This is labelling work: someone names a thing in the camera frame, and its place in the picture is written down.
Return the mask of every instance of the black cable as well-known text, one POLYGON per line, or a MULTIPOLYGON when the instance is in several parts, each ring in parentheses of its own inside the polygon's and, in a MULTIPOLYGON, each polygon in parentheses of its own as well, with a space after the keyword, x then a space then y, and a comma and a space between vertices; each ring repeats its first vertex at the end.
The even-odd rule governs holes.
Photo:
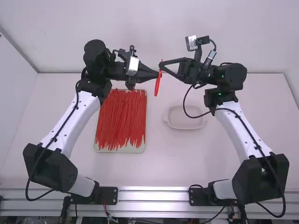
POLYGON ((78 219, 77 203, 75 204, 76 220, 78 219))
POLYGON ((245 128, 246 131, 248 132, 249 136, 252 138, 253 143, 256 145, 258 151, 262 154, 262 156, 263 156, 263 158, 265 159, 265 161, 266 161, 266 163, 267 163, 269 169, 270 169, 271 172, 272 172, 272 175, 273 175, 274 178, 275 178, 275 181, 276 181, 276 183, 277 183, 277 185, 278 185, 278 189, 279 189, 279 191, 280 191, 280 193, 281 193, 282 203, 283 203, 283 209, 282 209, 282 212, 281 212, 280 215, 275 215, 275 214, 273 214, 271 211, 269 211, 265 206, 263 206, 262 204, 260 204, 259 202, 257 202, 257 204, 258 204, 259 206, 261 206, 263 209, 265 209, 270 215, 274 216, 275 218, 281 218, 281 217, 283 217, 283 216, 285 215, 285 210, 286 210, 285 194, 284 194, 284 192, 282 191, 281 184, 280 184, 280 182, 279 182, 279 179, 278 179, 278 177, 277 177, 277 175, 276 175, 276 173, 275 173, 275 171, 274 171, 272 165, 271 165, 270 162, 268 161, 266 155, 263 153, 263 151, 262 151, 260 145, 257 143, 256 139, 253 137, 252 133, 250 132, 250 130, 248 129, 248 127, 246 126, 246 124, 244 123, 244 121, 242 120, 242 118, 241 118, 235 111, 233 111, 233 110, 231 110, 231 109, 228 109, 228 108, 217 108, 217 109, 215 109, 215 110, 216 110, 216 111, 218 111, 218 110, 227 110, 227 111, 232 112, 232 113, 235 115, 235 117, 238 118, 238 119, 241 121, 241 123, 243 124, 244 128, 245 128))
POLYGON ((42 158, 42 156, 44 155, 44 153, 46 152, 46 149, 54 142, 54 140, 57 138, 57 136, 59 135, 59 133, 61 132, 61 130, 63 129, 63 127, 65 126, 65 124, 67 123, 67 121, 70 119, 71 115, 75 112, 75 110, 77 109, 78 107, 78 103, 79 103, 79 92, 77 90, 77 87, 78 87, 78 84, 79 84, 80 80, 77 81, 76 83, 76 104, 73 108, 73 110, 71 111, 71 113, 69 114, 69 116, 65 119, 64 123, 61 125, 61 127, 59 128, 59 130, 56 132, 56 134, 54 135, 54 137, 51 139, 51 141, 46 145, 46 147, 42 150, 42 152, 40 153, 40 155, 38 156, 36 162, 34 163, 32 169, 31 169, 31 172, 29 174, 29 177, 28 177, 28 180, 27 180, 27 184, 26 184, 26 188, 25 188, 25 196, 26 196, 26 199, 30 202, 33 202, 33 201, 36 201, 38 199, 41 199, 42 197, 46 196, 47 194, 53 192, 54 190, 49 190, 47 191, 46 193, 44 193, 43 195, 37 197, 37 198, 30 198, 28 196, 28 189, 29 189, 29 184, 30 184, 30 179, 32 178, 33 176, 33 173, 37 167, 37 164, 38 162, 40 161, 40 159, 42 158))
POLYGON ((152 221, 143 220, 143 219, 133 219, 133 221, 144 222, 144 223, 151 223, 151 224, 161 224, 161 223, 152 222, 152 221))
POLYGON ((131 218, 131 219, 130 219, 130 221, 128 221, 128 222, 127 222, 127 224, 129 224, 130 222, 132 222, 132 221, 133 221, 133 219, 134 219, 134 218, 131 218))
POLYGON ((191 85, 190 88, 187 90, 187 92, 186 92, 186 94, 185 94, 185 96, 184 96, 184 99, 183 99, 183 110, 184 110, 184 113, 186 114, 186 116, 189 117, 189 118, 195 119, 195 118, 200 118, 200 117, 202 117, 202 116, 205 116, 205 115, 209 114, 211 111, 208 111, 208 112, 206 112, 206 113, 203 113, 203 114, 198 115, 198 116, 195 116, 195 117, 192 117, 192 116, 190 116, 189 114, 187 114, 187 111, 186 111, 186 109, 185 109, 185 101, 186 101, 186 97, 187 97, 187 95, 188 95, 188 92, 190 91, 191 88, 192 88, 192 85, 191 85))
POLYGON ((209 222, 211 222, 213 219, 217 218, 217 216, 220 215, 220 213, 224 210, 224 208, 225 208, 225 206, 223 206, 222 209, 220 209, 220 211, 219 211, 214 217, 212 217, 212 218, 210 218, 209 220, 206 220, 206 221, 204 221, 204 222, 202 222, 202 223, 198 223, 198 224, 205 224, 205 223, 209 223, 209 222))
POLYGON ((216 50, 217 50, 216 43, 215 43, 212 39, 210 39, 210 42, 212 42, 212 44, 214 45, 214 49, 213 49, 213 51, 216 51, 216 50))

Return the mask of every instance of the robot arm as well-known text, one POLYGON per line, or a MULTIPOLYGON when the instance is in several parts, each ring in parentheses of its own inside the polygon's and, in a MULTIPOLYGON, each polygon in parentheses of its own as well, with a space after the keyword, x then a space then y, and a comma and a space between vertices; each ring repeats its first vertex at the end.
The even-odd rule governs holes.
POLYGON ((82 176, 69 160, 73 146, 90 117, 100 109, 108 96, 113 80, 126 82, 128 89, 133 90, 136 83, 142 83, 158 77, 158 72, 148 68, 135 55, 135 48, 130 46, 112 53, 100 40, 92 40, 85 47, 81 80, 76 85, 76 96, 65 114, 38 145, 28 144, 23 156, 29 175, 29 181, 39 183, 56 191, 73 193, 88 197, 98 203, 99 183, 82 176), (115 62, 116 54, 124 62, 115 62))
POLYGON ((199 195, 194 195, 198 189, 190 188, 190 205, 206 205, 203 202, 195 203, 195 198, 205 197, 213 205, 224 205, 226 199, 237 199, 242 205, 279 197, 284 200, 289 161, 284 154, 274 154, 261 140, 247 121, 235 95, 235 91, 243 89, 247 69, 239 63, 211 65, 216 55, 216 45, 209 36, 189 36, 185 39, 188 51, 195 50, 194 59, 183 57, 163 61, 159 67, 176 79, 191 84, 194 89, 206 84, 216 85, 216 88, 205 90, 205 106, 227 131, 241 162, 233 179, 211 182, 199 191, 199 195), (201 45, 210 41, 214 49, 201 63, 201 45), (166 65, 174 63, 179 63, 177 73, 166 68, 166 65))

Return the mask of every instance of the red plastic straw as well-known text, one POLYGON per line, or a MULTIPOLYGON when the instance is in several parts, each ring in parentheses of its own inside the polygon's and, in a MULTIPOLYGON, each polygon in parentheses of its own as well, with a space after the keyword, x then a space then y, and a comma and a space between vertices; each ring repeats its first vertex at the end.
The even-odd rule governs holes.
POLYGON ((101 106, 96 131, 99 149, 118 150, 128 144, 139 148, 146 140, 145 90, 110 91, 101 106))

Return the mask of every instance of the white bowl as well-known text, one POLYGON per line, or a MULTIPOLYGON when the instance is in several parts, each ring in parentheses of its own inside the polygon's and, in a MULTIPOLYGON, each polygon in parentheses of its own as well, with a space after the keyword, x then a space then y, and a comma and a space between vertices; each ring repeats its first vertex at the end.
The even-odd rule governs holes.
MULTIPOLYGON (((198 103, 195 102, 186 103, 185 109, 193 117, 203 113, 198 103)), ((198 129, 204 125, 204 117, 192 119, 185 115, 182 102, 172 103, 166 107, 163 112, 163 121, 166 121, 172 128, 183 130, 198 129)))

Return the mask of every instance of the white table surface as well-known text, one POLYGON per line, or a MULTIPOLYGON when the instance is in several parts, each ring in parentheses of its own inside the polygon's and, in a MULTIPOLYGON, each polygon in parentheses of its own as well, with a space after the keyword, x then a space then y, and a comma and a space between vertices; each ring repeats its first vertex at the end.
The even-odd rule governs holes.
MULTIPOLYGON (((75 94, 79 74, 41 74, 11 145, 0 174, 0 182, 25 181, 28 177, 22 152, 38 143, 63 115, 75 94)), ((147 146, 141 154, 97 153, 93 150, 98 112, 87 123, 71 155, 80 173, 103 185, 189 186, 232 178, 240 166, 237 153, 225 130, 211 115, 199 130, 175 130, 162 121, 164 108, 182 102, 188 85, 163 74, 158 97, 155 81, 138 84, 148 94, 147 146)), ((123 82, 113 87, 125 88, 123 82)), ((204 90, 191 90, 206 111, 204 90)), ((244 89, 236 95, 244 114, 260 137, 290 162, 287 189, 299 190, 299 111, 283 74, 248 74, 244 89)))

